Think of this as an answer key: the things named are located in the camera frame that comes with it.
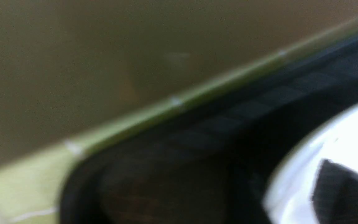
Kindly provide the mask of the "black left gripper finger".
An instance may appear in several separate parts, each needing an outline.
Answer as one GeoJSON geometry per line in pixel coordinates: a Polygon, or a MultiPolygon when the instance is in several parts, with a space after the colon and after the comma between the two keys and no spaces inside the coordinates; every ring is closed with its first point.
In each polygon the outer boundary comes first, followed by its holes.
{"type": "Polygon", "coordinates": [[[358,224],[358,173],[323,160],[312,194],[320,224],[358,224]]]}

